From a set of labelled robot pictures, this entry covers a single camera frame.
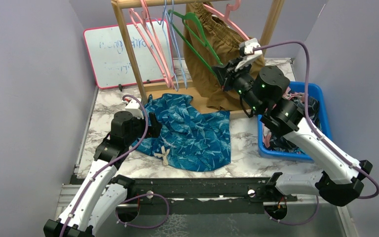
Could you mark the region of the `green hanger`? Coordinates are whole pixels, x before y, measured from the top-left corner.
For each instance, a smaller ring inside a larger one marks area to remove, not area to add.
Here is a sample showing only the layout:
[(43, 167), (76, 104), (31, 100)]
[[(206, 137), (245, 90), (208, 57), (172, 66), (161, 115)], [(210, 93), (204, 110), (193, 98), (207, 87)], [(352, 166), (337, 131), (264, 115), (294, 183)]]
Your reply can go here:
[[(207, 40), (207, 37), (204, 33), (204, 29), (203, 29), (203, 26), (199, 20), (199, 18), (192, 12), (188, 12), (186, 13), (185, 15), (182, 15), (176, 11), (173, 11), (171, 9), (167, 10), (167, 14), (168, 16), (177, 16), (179, 18), (181, 18), (182, 20), (182, 23), (185, 27), (185, 29), (187, 29), (189, 31), (189, 33), (193, 36), (195, 36), (195, 38), (200, 42), (200, 44), (205, 47), (212, 55), (213, 57), (215, 58), (215, 60), (217, 61), (217, 63), (219, 65), (222, 65), (222, 62), (220, 60), (220, 58), (218, 57), (217, 53), (215, 52), (215, 50), (213, 49), (212, 45), (208, 42)], [(188, 24), (186, 23), (186, 21), (191, 21), (195, 24), (198, 32), (199, 32), (199, 35), (197, 35), (195, 33), (195, 31), (193, 31), (189, 26)], [(216, 77), (217, 75), (215, 74), (215, 72), (213, 71), (212, 67), (209, 65), (209, 63), (204, 59), (203, 56), (201, 56), (198, 51), (194, 48), (194, 46), (185, 38), (185, 36), (177, 29), (177, 27), (172, 23), (171, 21), (171, 25), (173, 27), (173, 29), (178, 33), (178, 35), (180, 36), (180, 38), (184, 41), (184, 43), (191, 49), (191, 51), (201, 60), (201, 62), (207, 67), (207, 69)]]

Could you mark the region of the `dark blue patterned shorts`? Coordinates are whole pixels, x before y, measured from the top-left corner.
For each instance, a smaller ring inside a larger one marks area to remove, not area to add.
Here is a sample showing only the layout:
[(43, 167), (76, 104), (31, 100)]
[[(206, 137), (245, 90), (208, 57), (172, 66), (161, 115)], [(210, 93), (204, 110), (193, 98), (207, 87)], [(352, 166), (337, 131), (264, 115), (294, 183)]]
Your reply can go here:
[(230, 164), (230, 112), (202, 114), (192, 100), (181, 94), (149, 96), (145, 109), (155, 114), (162, 128), (159, 137), (144, 139), (137, 151), (189, 171), (214, 171)]

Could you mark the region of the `pink patterned shorts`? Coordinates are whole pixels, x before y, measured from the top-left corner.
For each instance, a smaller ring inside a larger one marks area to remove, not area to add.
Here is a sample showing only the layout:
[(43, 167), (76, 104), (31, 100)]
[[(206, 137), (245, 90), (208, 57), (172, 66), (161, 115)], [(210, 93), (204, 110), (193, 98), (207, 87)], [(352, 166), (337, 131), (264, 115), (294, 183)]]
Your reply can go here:
[[(285, 93), (282, 96), (284, 99), (291, 100), (292, 98), (300, 98), (301, 102), (304, 102), (304, 92), (295, 92), (292, 88), (288, 87), (285, 91)], [(265, 125), (262, 125), (262, 138), (263, 138), (263, 144), (265, 148), (270, 148), (270, 142), (272, 137), (272, 132), (265, 127)]]

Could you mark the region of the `thin pink wire hanger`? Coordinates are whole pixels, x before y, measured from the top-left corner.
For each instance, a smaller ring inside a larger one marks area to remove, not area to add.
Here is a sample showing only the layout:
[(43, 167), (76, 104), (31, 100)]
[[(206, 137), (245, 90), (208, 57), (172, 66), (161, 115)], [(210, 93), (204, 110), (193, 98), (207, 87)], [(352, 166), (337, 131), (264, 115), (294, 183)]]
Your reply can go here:
[(149, 21), (149, 24), (150, 24), (150, 27), (152, 30), (149, 30), (149, 28), (147, 26), (147, 20), (150, 19), (150, 14), (149, 14), (147, 3), (145, 0), (140, 0), (140, 3), (142, 5), (142, 11), (141, 11), (142, 23), (141, 24), (142, 24), (146, 34), (149, 36), (149, 38), (150, 38), (150, 40), (154, 46), (154, 49), (156, 51), (156, 53), (154, 53), (154, 52), (152, 53), (153, 58), (155, 59), (157, 65), (161, 71), (161, 74), (163, 76), (163, 79), (164, 79), (167, 87), (172, 88), (172, 76), (171, 76), (171, 73), (169, 72), (169, 69), (167, 67), (166, 57), (163, 53), (162, 46), (161, 46), (160, 41), (157, 37), (157, 34), (154, 31), (154, 25), (153, 25), (152, 21)]

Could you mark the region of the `pink plastic hanger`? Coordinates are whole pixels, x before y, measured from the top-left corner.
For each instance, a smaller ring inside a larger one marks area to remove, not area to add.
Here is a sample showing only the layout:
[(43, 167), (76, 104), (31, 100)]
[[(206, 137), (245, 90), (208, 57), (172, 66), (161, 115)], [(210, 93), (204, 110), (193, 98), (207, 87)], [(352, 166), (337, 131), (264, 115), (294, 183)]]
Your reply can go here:
[[(146, 34), (143, 26), (142, 26), (142, 18), (141, 18), (141, 14), (137, 13), (133, 8), (130, 8), (128, 10), (129, 12), (129, 15), (131, 17), (131, 20), (132, 20), (132, 24), (133, 26), (135, 27), (135, 29), (138, 31), (138, 33), (140, 34), (141, 38), (143, 39), (143, 41), (146, 43), (146, 46), (148, 48), (148, 50), (150, 51), (151, 55), (152, 53), (156, 53), (155, 49), (154, 49), (154, 46), (149, 38), (149, 36)], [(150, 24), (149, 24), (149, 21), (151, 21), (150, 19), (147, 20), (147, 26), (149, 28), (149, 30), (152, 30), (151, 27), (150, 27)]]

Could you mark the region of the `grey camo shorts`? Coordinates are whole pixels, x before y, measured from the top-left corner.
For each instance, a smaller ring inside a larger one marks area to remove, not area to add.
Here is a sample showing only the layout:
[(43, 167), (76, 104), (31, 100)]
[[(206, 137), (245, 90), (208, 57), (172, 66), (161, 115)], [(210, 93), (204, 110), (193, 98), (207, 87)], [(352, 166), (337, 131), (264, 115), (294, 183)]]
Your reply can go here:
[[(300, 98), (292, 98), (290, 101), (294, 102), (297, 106), (299, 106), (304, 111), (305, 100), (304, 102), (301, 102)], [(309, 96), (308, 97), (308, 114), (312, 122), (320, 129), (321, 125), (320, 125), (319, 111), (320, 111), (319, 101)], [(284, 137), (278, 137), (273, 134), (271, 137), (270, 148), (268, 148), (267, 150), (305, 155), (305, 152), (294, 143), (288, 141)]]

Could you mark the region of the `light blue wire hanger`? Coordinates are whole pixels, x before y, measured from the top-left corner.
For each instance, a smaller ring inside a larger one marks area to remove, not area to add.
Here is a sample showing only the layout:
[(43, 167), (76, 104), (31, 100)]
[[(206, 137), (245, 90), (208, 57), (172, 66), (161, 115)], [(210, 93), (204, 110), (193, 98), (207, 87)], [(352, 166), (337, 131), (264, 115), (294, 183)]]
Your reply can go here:
[(174, 88), (175, 91), (179, 91), (179, 83), (178, 83), (178, 80), (177, 80), (177, 76), (175, 74), (174, 64), (173, 64), (173, 57), (172, 57), (173, 55), (172, 55), (172, 51), (171, 51), (172, 50), (171, 49), (171, 39), (170, 39), (170, 36), (169, 36), (168, 23), (165, 20), (165, 17), (166, 17), (166, 6), (167, 6), (167, 0), (164, 0), (164, 9), (163, 9), (163, 12), (162, 12), (162, 18), (160, 20), (159, 19), (155, 19), (155, 21), (158, 23), (158, 25), (161, 26), (163, 34), (165, 36), (165, 39), (167, 40), (168, 55), (169, 55), (169, 58), (171, 60), (171, 66), (169, 66), (168, 68), (172, 71), (173, 88)]

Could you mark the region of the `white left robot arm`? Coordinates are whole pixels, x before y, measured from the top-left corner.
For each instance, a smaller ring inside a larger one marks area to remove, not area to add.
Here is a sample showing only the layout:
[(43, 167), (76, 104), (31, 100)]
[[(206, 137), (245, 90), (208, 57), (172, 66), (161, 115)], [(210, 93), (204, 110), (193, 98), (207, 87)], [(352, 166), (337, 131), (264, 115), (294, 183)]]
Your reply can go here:
[(95, 236), (117, 205), (135, 198), (134, 180), (116, 174), (120, 166), (144, 138), (157, 138), (161, 129), (153, 112), (133, 109), (115, 113), (111, 130), (96, 148), (86, 178), (59, 217), (47, 220), (44, 235)]

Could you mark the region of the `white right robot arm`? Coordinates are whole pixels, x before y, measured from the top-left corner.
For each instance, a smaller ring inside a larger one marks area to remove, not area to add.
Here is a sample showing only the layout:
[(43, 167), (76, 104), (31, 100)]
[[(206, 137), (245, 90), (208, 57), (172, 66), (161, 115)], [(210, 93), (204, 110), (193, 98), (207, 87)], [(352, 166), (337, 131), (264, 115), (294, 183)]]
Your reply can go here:
[(238, 59), (212, 68), (222, 90), (235, 90), (252, 114), (274, 134), (298, 146), (320, 166), (321, 172), (306, 175), (276, 173), (265, 195), (277, 201), (283, 196), (306, 194), (322, 197), (336, 206), (345, 206), (361, 197), (363, 179), (372, 169), (369, 161), (346, 157), (318, 128), (307, 122), (307, 112), (283, 97), (290, 80), (276, 66), (263, 67), (256, 78), (250, 67), (238, 69)]

